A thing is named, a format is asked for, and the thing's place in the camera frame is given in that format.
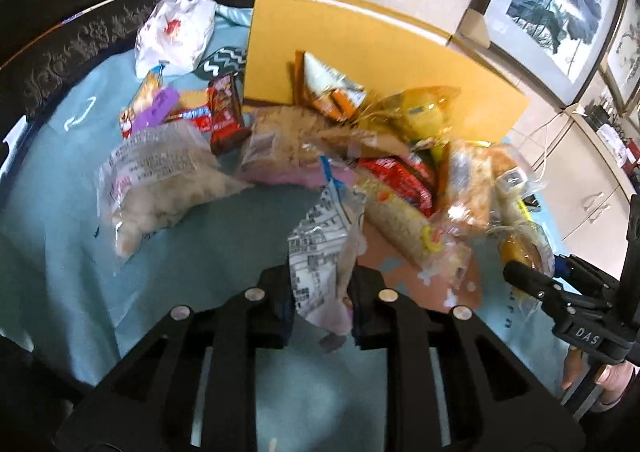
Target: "human hand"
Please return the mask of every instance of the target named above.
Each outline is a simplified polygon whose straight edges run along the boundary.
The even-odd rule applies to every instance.
[[[584,353],[578,349],[569,347],[564,360],[564,374],[561,387],[567,390],[578,379],[582,372]],[[629,362],[622,362],[616,366],[602,366],[596,374],[596,385],[604,389],[598,399],[603,405],[611,405],[617,402],[625,392],[626,386],[631,381],[634,366]]]

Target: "yellow cardboard box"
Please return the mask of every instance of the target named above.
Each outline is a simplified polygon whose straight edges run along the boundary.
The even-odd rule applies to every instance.
[[[446,47],[450,35],[364,0],[255,0],[244,102],[291,104],[290,64],[311,52],[368,90],[388,96],[449,85],[453,133],[499,142],[528,104],[516,87]]]

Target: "framed painting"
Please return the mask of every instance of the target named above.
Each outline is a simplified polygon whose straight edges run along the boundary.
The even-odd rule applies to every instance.
[[[624,0],[474,0],[497,49],[565,106],[582,95]]]
[[[606,61],[604,76],[618,109],[631,110],[640,87],[640,5],[636,0],[625,0]]]

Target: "metal screw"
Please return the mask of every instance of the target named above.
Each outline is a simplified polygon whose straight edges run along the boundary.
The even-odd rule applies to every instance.
[[[398,292],[393,289],[381,289],[378,293],[378,298],[382,302],[395,302],[398,300]]]
[[[474,312],[471,311],[467,306],[456,306],[453,308],[453,316],[458,320],[469,320],[474,315]]]
[[[171,318],[174,320],[185,320],[191,315],[191,309],[188,306],[176,306],[171,310]]]
[[[244,297],[251,302],[258,302],[264,298],[264,290],[260,288],[249,288],[244,292]]]

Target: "purple tag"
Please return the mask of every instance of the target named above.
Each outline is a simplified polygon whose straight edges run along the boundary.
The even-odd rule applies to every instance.
[[[151,107],[136,115],[131,125],[131,133],[147,127],[157,127],[178,103],[180,95],[171,87],[164,88],[154,98]]]

